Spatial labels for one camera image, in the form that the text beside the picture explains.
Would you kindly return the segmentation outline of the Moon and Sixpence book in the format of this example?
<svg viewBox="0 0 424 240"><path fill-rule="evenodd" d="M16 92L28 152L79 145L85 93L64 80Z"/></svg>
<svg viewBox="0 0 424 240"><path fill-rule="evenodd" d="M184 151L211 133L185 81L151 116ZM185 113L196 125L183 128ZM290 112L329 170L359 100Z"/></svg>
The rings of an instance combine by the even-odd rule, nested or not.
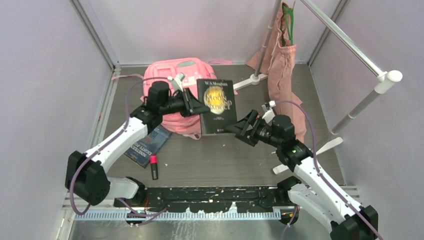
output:
<svg viewBox="0 0 424 240"><path fill-rule="evenodd" d="M201 134L228 134L226 127L238 120L233 81L198 79L197 95L199 101L209 108L209 112L200 115Z"/></svg>

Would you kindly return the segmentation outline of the pink student backpack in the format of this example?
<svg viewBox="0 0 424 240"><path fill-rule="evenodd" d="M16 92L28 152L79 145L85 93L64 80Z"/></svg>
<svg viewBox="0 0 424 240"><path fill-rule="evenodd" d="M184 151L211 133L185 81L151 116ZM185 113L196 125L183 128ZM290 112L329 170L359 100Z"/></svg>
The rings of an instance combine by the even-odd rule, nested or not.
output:
<svg viewBox="0 0 424 240"><path fill-rule="evenodd" d="M129 113L123 129L156 127L192 138L227 133L237 121L231 80L218 79L214 69L198 58L151 64L144 75L142 105Z"/></svg>

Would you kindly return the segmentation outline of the Nineteen Eighty-Four blue book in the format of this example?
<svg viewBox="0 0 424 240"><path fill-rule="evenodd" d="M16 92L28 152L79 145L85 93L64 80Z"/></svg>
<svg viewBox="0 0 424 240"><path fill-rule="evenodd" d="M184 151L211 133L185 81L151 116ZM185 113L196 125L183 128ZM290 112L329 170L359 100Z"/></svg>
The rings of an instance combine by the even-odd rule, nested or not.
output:
<svg viewBox="0 0 424 240"><path fill-rule="evenodd" d="M146 168L151 156L159 152L171 135L171 131L159 125L147 136L135 142L123 155L142 168Z"/></svg>

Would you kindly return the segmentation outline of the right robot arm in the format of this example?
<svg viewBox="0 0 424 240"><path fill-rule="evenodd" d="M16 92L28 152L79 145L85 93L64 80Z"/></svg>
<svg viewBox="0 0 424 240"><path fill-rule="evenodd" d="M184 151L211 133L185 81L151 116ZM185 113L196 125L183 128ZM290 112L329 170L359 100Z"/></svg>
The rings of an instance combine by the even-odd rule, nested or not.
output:
<svg viewBox="0 0 424 240"><path fill-rule="evenodd" d="M288 116L276 115L267 122L252 110L225 129L250 146L263 142L276 148L279 161L294 174L277 185L281 204L303 208L328 230L332 240L378 238L377 211L371 205L362 206L332 180L313 152L296 139Z"/></svg>

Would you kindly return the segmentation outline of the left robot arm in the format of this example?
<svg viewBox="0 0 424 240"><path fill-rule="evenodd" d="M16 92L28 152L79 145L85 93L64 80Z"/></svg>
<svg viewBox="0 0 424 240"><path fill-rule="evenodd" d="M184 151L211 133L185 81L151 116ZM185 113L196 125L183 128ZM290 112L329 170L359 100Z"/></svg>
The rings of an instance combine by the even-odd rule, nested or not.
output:
<svg viewBox="0 0 424 240"><path fill-rule="evenodd" d="M131 177L108 177L107 172L118 158L138 140L146 137L163 121L164 115L179 113L191 117L208 113L210 108L200 102L189 88L171 93L169 84L160 78L148 90L144 103L126 112L124 124L91 149L74 151L68 158L65 187L69 190L70 205L76 212L75 197L88 206L109 199L126 199L133 206L146 200L141 182Z"/></svg>

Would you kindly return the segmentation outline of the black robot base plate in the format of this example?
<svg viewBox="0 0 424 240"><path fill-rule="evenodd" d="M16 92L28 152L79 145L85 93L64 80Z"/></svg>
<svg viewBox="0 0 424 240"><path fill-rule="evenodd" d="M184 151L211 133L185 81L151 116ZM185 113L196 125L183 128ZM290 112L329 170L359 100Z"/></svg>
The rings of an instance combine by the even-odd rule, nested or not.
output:
<svg viewBox="0 0 424 240"><path fill-rule="evenodd" d="M115 199L113 205L124 207L124 203L134 209L166 209L169 213L226 213L232 206L238 213L265 213L295 205L276 186L148 187L134 198Z"/></svg>

